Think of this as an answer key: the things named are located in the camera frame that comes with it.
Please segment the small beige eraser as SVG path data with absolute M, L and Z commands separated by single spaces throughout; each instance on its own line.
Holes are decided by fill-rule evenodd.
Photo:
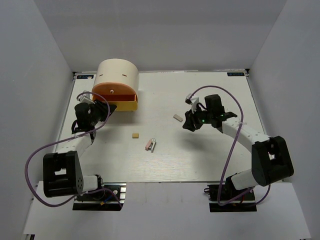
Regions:
M 138 133 L 133 133 L 133 134 L 132 134 L 132 138 L 133 138 L 133 139 L 139 138 L 139 134 L 138 134 Z

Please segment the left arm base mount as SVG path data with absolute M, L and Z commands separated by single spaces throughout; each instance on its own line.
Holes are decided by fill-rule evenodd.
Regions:
M 103 191 L 78 196 L 73 201 L 73 211 L 119 212 L 126 198 L 126 183 L 104 183 Z

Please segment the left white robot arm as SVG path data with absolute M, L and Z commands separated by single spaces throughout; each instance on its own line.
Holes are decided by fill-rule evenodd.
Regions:
M 57 152 L 43 157 L 43 188 L 47 198 L 85 192 L 96 200 L 105 196 L 106 187 L 102 184 L 101 176 L 84 175 L 80 158 L 96 138 L 96 125 L 104 122 L 116 109 L 116 105 L 107 105 L 99 100 L 81 102 L 74 107 L 76 120 L 72 123 L 71 133 L 94 132 L 68 140 Z

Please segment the grey white eraser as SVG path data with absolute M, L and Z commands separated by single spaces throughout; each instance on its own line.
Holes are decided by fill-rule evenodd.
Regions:
M 180 116 L 177 115 L 177 114 L 175 114 L 175 115 L 173 116 L 173 118 L 176 119 L 177 121 L 179 121 L 180 123 L 183 122 L 183 120 L 184 120 L 182 117 L 180 117 Z

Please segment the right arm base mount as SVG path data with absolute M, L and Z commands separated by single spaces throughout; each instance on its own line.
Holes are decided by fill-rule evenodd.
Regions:
M 208 196 L 209 211 L 211 213 L 244 213 L 244 212 L 257 212 L 256 198 L 254 191 L 251 190 L 247 194 L 238 197 L 236 200 L 220 206 L 218 204 L 218 190 L 219 184 L 209 184 L 204 188 L 203 192 Z M 225 185 L 222 185 L 220 202 L 225 203 L 228 200 L 238 196 L 245 190 L 227 190 Z

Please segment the orange organizer drawer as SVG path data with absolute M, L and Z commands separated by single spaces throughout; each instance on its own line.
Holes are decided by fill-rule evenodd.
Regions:
M 92 91 L 100 95 L 136 95 L 136 91 L 129 85 L 119 82 L 102 82 L 96 84 Z

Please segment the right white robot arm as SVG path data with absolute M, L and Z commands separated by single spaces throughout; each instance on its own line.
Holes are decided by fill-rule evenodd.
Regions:
M 265 187 L 294 174 L 287 143 L 281 136 L 271 137 L 244 124 L 233 112 L 226 112 L 219 95 L 204 98 L 205 109 L 199 98 L 188 95 L 185 102 L 191 109 L 185 113 L 183 129 L 194 132 L 209 124 L 222 134 L 233 138 L 251 154 L 251 168 L 227 178 L 226 195 L 236 200 L 245 189 Z

